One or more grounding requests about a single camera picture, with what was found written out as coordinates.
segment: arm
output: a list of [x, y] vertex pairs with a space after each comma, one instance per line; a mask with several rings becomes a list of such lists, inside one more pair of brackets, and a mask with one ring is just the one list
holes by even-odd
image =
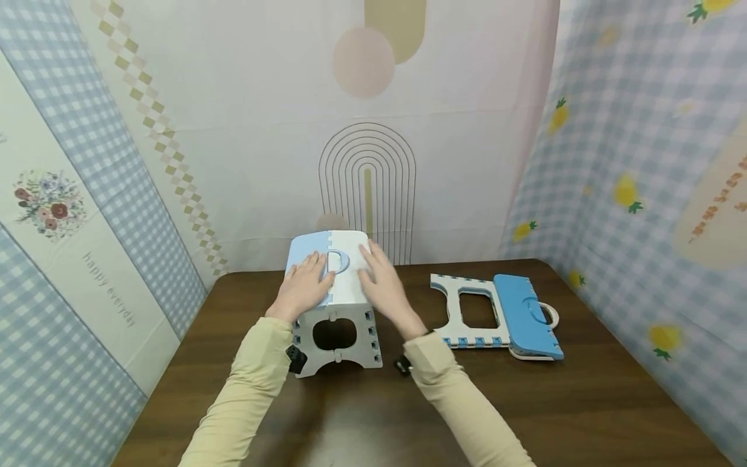
[[451, 349], [438, 334], [427, 334], [384, 252], [373, 242], [370, 246], [371, 253], [361, 247], [371, 267], [371, 273], [359, 271], [363, 292], [404, 337], [415, 383], [449, 425], [469, 463], [473, 467], [534, 467], [503, 417], [456, 364]]
[[441, 336], [405, 343], [412, 377], [444, 418], [473, 467], [534, 467], [503, 417], [456, 364]]
[[223, 389], [208, 409], [179, 467], [235, 467], [249, 453], [273, 399], [288, 374], [291, 324], [259, 318], [241, 342]]
[[275, 303], [249, 330], [236, 353], [231, 374], [200, 421], [179, 467], [238, 467], [249, 454], [259, 423], [280, 393], [291, 360], [285, 350], [301, 313], [324, 298], [335, 273], [320, 280], [325, 255], [312, 253], [294, 265]]

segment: left hand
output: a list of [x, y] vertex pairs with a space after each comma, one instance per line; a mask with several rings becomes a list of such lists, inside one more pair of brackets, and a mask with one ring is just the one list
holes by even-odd
[[334, 271], [319, 279], [325, 264], [326, 255], [315, 251], [300, 265], [293, 265], [280, 285], [275, 303], [264, 315], [293, 323], [301, 313], [318, 305], [335, 281]]

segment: wrist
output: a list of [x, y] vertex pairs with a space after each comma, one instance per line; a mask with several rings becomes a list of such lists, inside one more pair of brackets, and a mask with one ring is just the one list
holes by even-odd
[[297, 313], [295, 313], [292, 309], [289, 309], [287, 306], [283, 306], [282, 304], [278, 304], [277, 302], [273, 303], [270, 308], [267, 309], [267, 311], [264, 313], [264, 316], [266, 316], [267, 318], [275, 318], [281, 321], [286, 321], [290, 324], [293, 324], [293, 322], [298, 319]]
[[428, 328], [425, 327], [423, 320], [411, 309], [406, 313], [402, 313], [400, 319], [397, 319], [394, 323], [394, 326], [400, 332], [405, 342], [428, 333]]

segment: beige sleeve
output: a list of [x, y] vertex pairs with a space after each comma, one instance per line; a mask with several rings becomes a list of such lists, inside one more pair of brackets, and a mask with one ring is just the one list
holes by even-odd
[[236, 353], [231, 374], [192, 436], [179, 467], [238, 467], [280, 393], [291, 360], [289, 323], [259, 318]]
[[412, 376], [473, 467], [535, 467], [495, 407], [457, 365], [438, 333], [405, 343]]

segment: gingham pattern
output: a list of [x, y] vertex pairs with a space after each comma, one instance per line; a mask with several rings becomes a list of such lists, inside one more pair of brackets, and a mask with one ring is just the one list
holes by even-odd
[[[564, 1], [543, 118], [509, 216], [503, 256], [536, 257], [577, 293], [734, 463], [747, 457], [747, 267], [683, 259], [672, 233], [692, 189], [747, 107], [747, 1], [691, 24], [682, 1]], [[599, 46], [606, 28], [619, 38]], [[570, 116], [550, 136], [556, 102]], [[695, 108], [679, 112], [683, 102]], [[615, 204], [623, 173], [644, 209]], [[519, 241], [519, 224], [538, 228]], [[673, 324], [665, 362], [648, 329]]]
[[181, 338], [205, 288], [63, 0], [0, 8], [0, 46]]
[[161, 154], [165, 172], [171, 177], [174, 194], [184, 206], [183, 212], [192, 226], [202, 254], [213, 269], [214, 276], [229, 272], [222, 247], [208, 220], [202, 197], [197, 193], [194, 177], [190, 174], [185, 155], [179, 151], [176, 132], [169, 127], [170, 118], [166, 107], [158, 101], [158, 91], [153, 86], [153, 77], [146, 71], [146, 62], [137, 54], [139, 45], [130, 38], [131, 28], [123, 19], [121, 5], [110, 0], [91, 0], [91, 11], [101, 19], [99, 37], [114, 55], [112, 61], [123, 71], [122, 79], [130, 87], [131, 103], [143, 115], [142, 124], [154, 140], [153, 149]]
[[104, 467], [146, 397], [0, 225], [0, 465]]

